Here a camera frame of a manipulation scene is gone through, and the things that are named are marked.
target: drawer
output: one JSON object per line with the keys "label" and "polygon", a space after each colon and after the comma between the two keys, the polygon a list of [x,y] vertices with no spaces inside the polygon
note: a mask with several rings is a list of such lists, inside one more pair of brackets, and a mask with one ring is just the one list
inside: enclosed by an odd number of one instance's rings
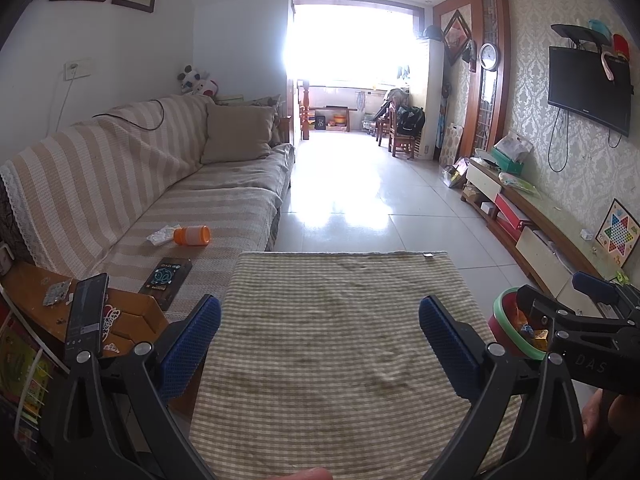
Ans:
{"label": "drawer", "polygon": [[576,312],[581,311],[583,316],[602,317],[598,308],[595,306],[593,301],[591,301],[591,298],[578,290],[575,290],[574,286],[571,284],[571,280],[566,282],[566,285],[556,300],[563,305],[568,306],[571,310],[575,310]]}
{"label": "drawer", "polygon": [[566,282],[571,284],[572,274],[530,228],[523,229],[516,249],[540,276],[554,298],[560,294]]}
{"label": "drawer", "polygon": [[492,178],[486,176],[475,166],[469,166],[466,170],[466,179],[482,191],[491,202],[495,202],[495,197],[501,192],[502,186]]}

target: orange bottle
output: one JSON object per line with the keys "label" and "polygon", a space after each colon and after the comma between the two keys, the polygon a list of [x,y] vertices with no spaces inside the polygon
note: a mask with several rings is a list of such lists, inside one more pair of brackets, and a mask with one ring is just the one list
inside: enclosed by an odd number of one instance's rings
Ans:
{"label": "orange bottle", "polygon": [[206,225],[181,227],[174,231],[174,242],[178,245],[209,245],[211,231]]}

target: panda plush toy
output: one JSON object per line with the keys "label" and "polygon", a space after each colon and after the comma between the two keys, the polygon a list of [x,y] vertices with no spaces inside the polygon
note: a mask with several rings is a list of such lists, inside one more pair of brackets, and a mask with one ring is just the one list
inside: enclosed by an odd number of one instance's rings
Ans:
{"label": "panda plush toy", "polygon": [[184,67],[184,72],[178,76],[178,81],[183,94],[206,95],[213,99],[218,93],[217,83],[208,80],[207,74],[200,74],[191,65]]}
{"label": "panda plush toy", "polygon": [[194,69],[193,66],[187,65],[186,67],[184,67],[184,72],[182,72],[178,76],[178,81],[180,81],[180,89],[182,90],[182,93],[188,94],[190,92],[193,92],[193,89],[201,79],[203,79],[203,76],[200,75],[200,72]]}

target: table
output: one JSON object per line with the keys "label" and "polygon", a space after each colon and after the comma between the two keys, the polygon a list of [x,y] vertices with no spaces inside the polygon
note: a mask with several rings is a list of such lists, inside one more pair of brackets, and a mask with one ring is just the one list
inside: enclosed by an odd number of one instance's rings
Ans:
{"label": "table", "polygon": [[[467,170],[469,182],[478,187],[491,202],[495,201],[498,193],[502,193],[531,219],[537,226],[535,229],[541,230],[558,247],[576,271],[604,280],[611,280],[616,276],[620,268],[606,255],[601,245],[595,240],[583,240],[580,237],[582,225],[548,196],[540,193],[540,198],[537,198],[513,187],[502,186],[498,171],[490,170],[473,159],[470,162]],[[496,221],[497,209],[489,216],[478,204],[467,201],[463,194],[460,200],[467,202],[484,218],[489,231],[500,240],[523,272],[532,277],[545,294],[574,310],[583,311],[586,316],[601,316],[589,298],[573,290],[571,273],[530,229],[525,228],[520,240],[516,242]]]}
{"label": "table", "polygon": [[331,106],[331,105],[327,105],[327,106],[311,106],[311,107],[309,107],[309,111],[315,111],[315,110],[332,110],[334,112],[336,112],[336,111],[344,112],[344,115],[347,117],[346,127],[347,127],[347,131],[348,132],[351,131],[351,119],[349,117],[349,112],[357,112],[356,108],[349,108],[348,106]]}
{"label": "table", "polygon": [[[420,478],[459,426],[420,330],[436,294],[493,340],[444,253],[243,253],[207,355],[190,440],[220,480],[322,465],[336,478]],[[499,459],[518,400],[486,464]]]}
{"label": "table", "polygon": [[[61,302],[54,306],[42,306],[47,289],[54,283],[64,282],[68,278],[49,270],[41,269],[24,262],[15,262],[0,282],[11,300],[20,311],[50,337],[46,343],[53,346],[52,351],[62,357],[62,345],[66,334],[70,304]],[[76,288],[73,280],[69,292]],[[116,357],[128,353],[137,343],[155,342],[169,325],[158,307],[156,300],[146,294],[135,294],[115,288],[108,289],[108,303],[120,311],[113,321],[104,345],[105,357]]]}

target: power outlet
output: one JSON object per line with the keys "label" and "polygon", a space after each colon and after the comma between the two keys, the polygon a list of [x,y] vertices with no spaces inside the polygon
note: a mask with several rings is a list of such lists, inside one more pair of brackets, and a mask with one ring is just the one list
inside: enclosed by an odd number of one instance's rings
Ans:
{"label": "power outlet", "polygon": [[65,63],[65,81],[71,81],[72,79],[78,79],[79,77],[87,77],[94,72],[95,61],[90,57],[84,59],[76,59],[74,61],[67,61]]}

